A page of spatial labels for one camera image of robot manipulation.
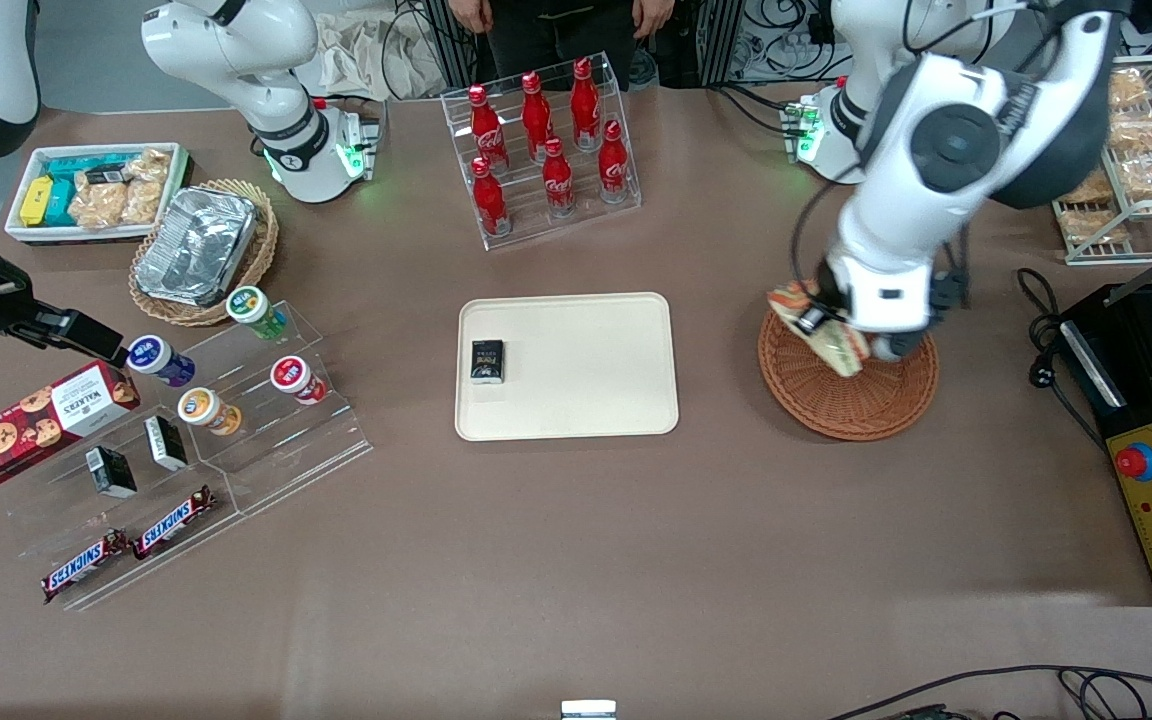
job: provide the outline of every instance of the round wicker tray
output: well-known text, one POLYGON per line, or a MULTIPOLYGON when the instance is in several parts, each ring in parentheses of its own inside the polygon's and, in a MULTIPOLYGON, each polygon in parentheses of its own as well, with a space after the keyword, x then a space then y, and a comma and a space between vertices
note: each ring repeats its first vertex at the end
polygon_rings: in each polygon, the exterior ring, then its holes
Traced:
POLYGON ((758 333, 758 365, 772 395, 799 423, 850 441, 909 429, 932 406, 941 374, 937 343, 924 336, 900 363, 870 359, 857 376, 840 377, 772 311, 758 333))
MULTIPOLYGON (((220 179, 220 181, 207 181, 198 187, 207 190, 219 190, 221 192, 233 192, 256 204, 256 234, 251 242, 247 243, 243 252, 243 260, 238 264, 238 272, 234 273, 237 282, 233 286, 256 285, 260 281, 265 270, 274 263, 274 249, 278 247, 278 218, 274 215, 273 205, 270 205, 270 197, 255 184, 244 181, 233 181, 233 179, 220 179)), ((173 325, 183 325, 188 328, 204 327, 204 325, 215 325, 228 314, 225 313, 225 303, 220 302, 213 306, 184 305, 183 302, 172 302, 168 300, 157 300, 150 297, 136 287, 136 266, 145 258, 145 252, 154 243, 154 237, 159 234, 159 225, 154 225, 145 242, 136 250, 136 258, 132 259, 132 273, 128 278, 128 286, 132 288, 132 300, 136 306, 145 310, 151 318, 165 320, 173 325)))

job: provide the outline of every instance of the coca-cola bottle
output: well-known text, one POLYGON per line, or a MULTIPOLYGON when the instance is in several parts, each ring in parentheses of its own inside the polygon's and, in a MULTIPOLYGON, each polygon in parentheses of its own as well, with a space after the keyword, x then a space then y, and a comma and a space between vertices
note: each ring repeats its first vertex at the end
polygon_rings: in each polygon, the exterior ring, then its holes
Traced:
POLYGON ((545 165, 545 141, 554 132, 550 122, 550 101, 540 94, 540 76, 531 71, 522 76, 522 127, 526 129, 526 154, 531 161, 545 165))
POLYGON ((608 205, 620 205, 630 192, 630 183, 626 173, 630 164, 630 154, 626 151, 626 142, 621 139, 620 120, 607 120, 602 128, 602 150, 598 151, 598 177, 602 180, 599 195, 608 205))
POLYGON ((473 170, 473 204, 479 209, 483 230, 492 237, 507 236, 511 230, 509 211, 505 206, 500 181, 492 177, 492 162, 486 158, 475 158, 470 168, 473 170))
POLYGON ((563 158, 563 142, 558 137, 545 141, 545 199, 550 200, 550 214, 567 218, 576 210, 576 192, 573 190, 573 167, 563 158))
POLYGON ((500 129, 500 118, 497 118, 492 105, 488 105, 488 91, 482 85, 470 86, 470 129, 473 139, 479 143, 479 156, 492 164, 493 173, 509 169, 509 156, 505 150, 505 134, 500 129))
POLYGON ((573 88, 573 132, 576 136, 576 147, 581 152, 598 149, 602 134, 599 131, 598 88, 594 88, 594 68, 589 58, 576 60, 573 65, 576 76, 576 88, 573 88))

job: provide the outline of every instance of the walkers cookie box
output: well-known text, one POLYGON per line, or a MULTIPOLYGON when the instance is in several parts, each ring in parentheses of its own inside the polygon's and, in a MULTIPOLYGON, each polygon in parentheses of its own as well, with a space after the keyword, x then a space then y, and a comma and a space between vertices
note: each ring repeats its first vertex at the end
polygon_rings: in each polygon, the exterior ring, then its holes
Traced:
POLYGON ((96 361, 0 414, 0 484, 141 404, 132 379, 96 361))

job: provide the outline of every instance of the red emergency stop button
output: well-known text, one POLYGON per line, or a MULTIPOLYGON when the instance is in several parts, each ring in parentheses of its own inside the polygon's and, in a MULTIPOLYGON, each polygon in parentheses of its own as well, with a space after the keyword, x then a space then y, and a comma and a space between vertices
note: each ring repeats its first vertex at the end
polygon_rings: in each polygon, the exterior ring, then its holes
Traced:
POLYGON ((1132 442, 1117 452, 1114 456, 1114 467, 1126 477, 1142 483, 1152 480, 1152 447, 1144 442, 1132 442))

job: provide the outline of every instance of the acrylic bottle rack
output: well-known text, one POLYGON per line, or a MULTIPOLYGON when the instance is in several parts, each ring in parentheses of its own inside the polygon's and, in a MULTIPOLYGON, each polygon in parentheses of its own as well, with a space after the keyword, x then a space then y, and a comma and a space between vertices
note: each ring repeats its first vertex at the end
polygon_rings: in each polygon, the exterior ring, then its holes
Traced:
POLYGON ((551 232, 570 228, 573 225, 588 220, 622 213, 643 205, 643 192, 639 188, 639 174, 634 164, 634 146, 630 142, 630 126, 626 120, 626 105, 621 101, 621 90, 616 83, 616 74, 612 71, 607 55, 599 53, 590 55, 593 65, 593 79, 599 94, 602 111, 600 123, 616 119, 621 122, 626 152, 628 153, 626 177, 630 192, 626 200, 617 205, 602 202, 599 196, 602 181, 598 173, 598 150, 581 152, 573 141, 571 86, 573 65, 550 65, 548 68, 536 68, 540 76, 540 88, 550 100, 550 120, 554 126, 554 135, 562 138, 567 162, 573 168, 573 188, 576 192, 576 210, 562 219, 550 217, 550 204, 545 200, 545 183, 541 179, 540 165, 536 165, 526 156, 526 131, 522 128, 522 76, 511 76, 485 83, 488 91, 488 103, 500 119, 500 131, 509 154, 509 169, 497 174, 500 187, 503 188, 503 202, 511 220, 511 232, 506 237, 492 237, 483 230, 483 223, 477 222, 477 209, 473 205, 473 173, 470 162, 479 154, 479 147, 470 129, 470 99, 465 90, 444 92, 444 114, 447 128, 452 132, 452 145, 456 147, 456 159, 461 165, 461 179, 470 192, 470 210, 473 213, 483 245, 488 250, 511 243, 531 240, 551 232))

